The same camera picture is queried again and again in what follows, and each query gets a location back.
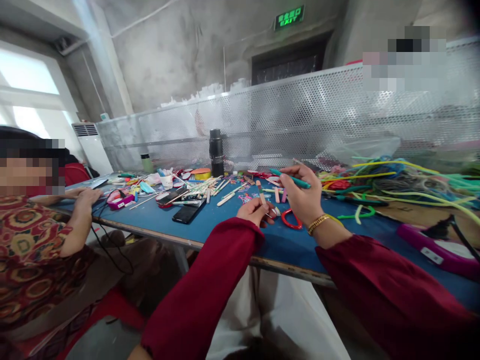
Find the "person's hand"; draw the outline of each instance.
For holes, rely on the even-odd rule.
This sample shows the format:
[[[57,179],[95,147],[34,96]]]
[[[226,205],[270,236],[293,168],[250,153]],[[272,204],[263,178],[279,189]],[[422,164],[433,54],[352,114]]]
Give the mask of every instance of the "person's hand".
[[[80,193],[85,191],[86,189],[88,189],[88,187],[77,187],[67,190],[65,191],[65,195],[63,195],[62,198],[76,200],[79,197]]]
[[[91,207],[95,202],[103,195],[103,191],[100,189],[91,189],[87,187],[79,195],[75,202],[75,206],[89,206]]]
[[[320,201],[322,200],[322,183],[314,172],[305,165],[295,165],[280,169],[282,186],[288,194],[288,203],[302,223],[309,227],[324,214]],[[299,188],[290,178],[293,176],[310,184],[309,189]]]
[[[251,221],[259,228],[266,228],[266,222],[270,225],[275,224],[275,222],[267,216],[267,214],[272,218],[276,216],[275,212],[273,211],[274,208],[275,207],[270,202],[262,205],[260,198],[255,197],[238,209],[236,217]]]

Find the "black smartphone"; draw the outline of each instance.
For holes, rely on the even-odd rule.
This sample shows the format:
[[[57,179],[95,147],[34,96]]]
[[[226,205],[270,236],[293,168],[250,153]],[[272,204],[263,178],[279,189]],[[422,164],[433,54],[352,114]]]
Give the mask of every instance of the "black smartphone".
[[[173,221],[182,224],[189,224],[201,210],[203,204],[205,204],[205,199],[202,199],[199,204],[194,204],[190,206],[188,204],[183,205],[183,207],[171,218]]]
[[[168,196],[165,196],[160,200],[157,200],[156,202],[160,206],[165,206],[166,204],[171,202],[173,199],[178,198],[180,195],[182,195],[183,193],[186,193],[187,191],[188,190],[186,188],[181,187],[175,191],[172,191],[170,194],[168,194]]]

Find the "air conditioner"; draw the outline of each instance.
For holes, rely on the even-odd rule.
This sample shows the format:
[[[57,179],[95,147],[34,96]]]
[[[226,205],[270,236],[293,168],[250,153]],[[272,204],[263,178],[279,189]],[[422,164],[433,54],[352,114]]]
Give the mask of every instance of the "air conditioner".
[[[114,170],[105,153],[102,139],[95,124],[91,122],[80,122],[73,123],[71,126],[83,148],[89,165],[98,171],[100,176],[113,173]]]

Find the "table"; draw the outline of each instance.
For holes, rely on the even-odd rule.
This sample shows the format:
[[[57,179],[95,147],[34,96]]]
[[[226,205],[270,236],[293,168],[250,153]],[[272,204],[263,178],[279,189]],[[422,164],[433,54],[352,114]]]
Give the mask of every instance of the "table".
[[[265,180],[261,182],[264,189],[272,187]],[[70,186],[69,189],[79,186],[85,186],[85,184],[75,184]],[[172,221],[172,216],[179,211],[180,206],[160,209],[154,199],[132,210],[127,207],[113,211],[107,207],[101,214],[101,218],[96,216],[100,212],[97,210],[94,211],[93,219],[99,224],[180,246],[175,246],[175,255],[180,265],[183,265],[185,269],[185,266],[188,265],[182,248],[200,250],[210,232],[218,223],[237,214],[239,207],[242,205],[238,195],[244,193],[238,192],[220,207],[217,206],[217,203],[223,195],[238,186],[238,184],[228,184],[219,195],[211,197],[210,204],[205,204],[195,219],[188,225]],[[105,185],[102,190],[106,191],[111,187],[111,185]],[[252,194],[258,193],[258,189],[254,186],[246,192],[252,196]],[[276,204],[274,194],[269,200],[278,206],[281,212],[289,208],[288,202]],[[93,209],[98,208],[100,204],[100,202],[95,204]],[[70,214],[73,205],[72,200],[63,200],[53,208],[61,213]],[[355,205],[326,198],[322,199],[322,207],[327,214],[335,217],[353,214],[356,209]],[[289,222],[295,223],[295,218],[292,215],[289,216],[291,216],[288,218]],[[399,222],[382,216],[364,218],[362,219],[362,225],[356,224],[354,219],[342,220],[342,222],[351,232],[375,238],[388,248],[409,259],[436,278],[466,308],[480,312],[480,301],[478,301],[480,299],[480,284],[436,267],[424,255],[396,235],[397,227],[400,225]],[[316,243],[308,235],[305,226],[302,230],[294,230],[285,226],[282,220],[278,218],[275,225],[268,226],[263,232],[265,243],[252,257],[251,265],[323,286],[334,286],[326,269],[317,258],[315,253]]]

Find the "chair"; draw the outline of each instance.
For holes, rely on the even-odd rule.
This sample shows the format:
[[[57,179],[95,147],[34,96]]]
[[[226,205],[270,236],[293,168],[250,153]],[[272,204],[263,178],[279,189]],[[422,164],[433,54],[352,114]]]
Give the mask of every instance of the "chair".
[[[80,338],[93,325],[107,316],[118,318],[125,324],[139,331],[143,329],[146,321],[138,309],[122,295],[120,289],[114,287],[103,297],[102,300],[100,300],[91,316],[86,320],[81,329],[75,333],[72,341],[58,354],[56,359],[64,360]],[[28,358],[36,354],[42,347],[46,346],[47,341],[64,327],[65,324],[26,341],[15,343],[14,346],[22,352],[24,357]]]
[[[85,167],[80,163],[70,163],[65,165],[65,185],[82,183],[90,180]]]

